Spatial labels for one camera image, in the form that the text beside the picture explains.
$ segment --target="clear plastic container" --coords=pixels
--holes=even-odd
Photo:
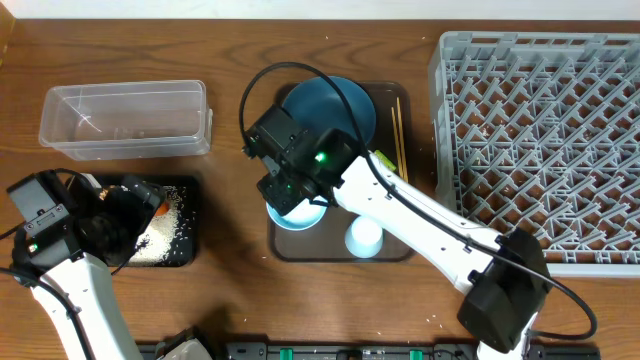
[[[58,86],[45,98],[40,144],[74,160],[200,155],[212,111],[201,81]]]

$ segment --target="white bowl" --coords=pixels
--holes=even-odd
[[[326,200],[318,196],[314,200]],[[278,215],[278,212],[267,203],[267,213],[276,225],[291,231],[306,230],[317,224],[327,212],[327,208],[320,205],[311,205],[309,199],[304,199],[298,206],[285,216]]]

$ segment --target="chopsticks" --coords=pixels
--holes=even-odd
[[[409,182],[407,174],[407,158],[404,151],[404,132],[402,131],[402,111],[400,110],[400,98],[396,98],[398,108],[398,120],[396,121],[395,108],[391,108],[391,119],[393,120],[393,135],[396,143],[396,155],[398,161],[398,175]]]

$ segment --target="dish rack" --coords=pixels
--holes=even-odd
[[[552,275],[640,276],[640,35],[447,32],[429,75],[441,203]]]

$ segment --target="wood grain surface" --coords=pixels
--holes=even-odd
[[[192,174],[205,206],[201,251],[177,269],[125,268],[114,278],[120,309],[137,341],[158,341],[192,325],[212,338],[423,344],[469,340],[456,320],[462,295],[430,263],[289,264],[270,254],[267,215],[255,188],[259,161],[240,152],[237,108],[247,82],[276,61],[302,61],[355,80],[390,80],[411,97],[407,153],[417,186],[433,194],[433,125],[427,64],[448,30],[640,32],[625,22],[324,22],[324,21],[18,21],[0,70],[0,188],[53,167],[84,172]],[[265,78],[249,99],[247,119],[269,105],[275,89],[308,77],[283,71]],[[74,162],[38,143],[46,91],[56,85],[199,79],[214,111],[213,147],[205,156]],[[21,218],[0,193],[0,229]],[[0,266],[11,241],[0,242]],[[640,351],[640,281],[567,279],[600,320],[593,342],[604,359]],[[557,291],[537,329],[576,333],[580,310]],[[64,351],[29,290],[0,278],[0,357],[59,359]]]

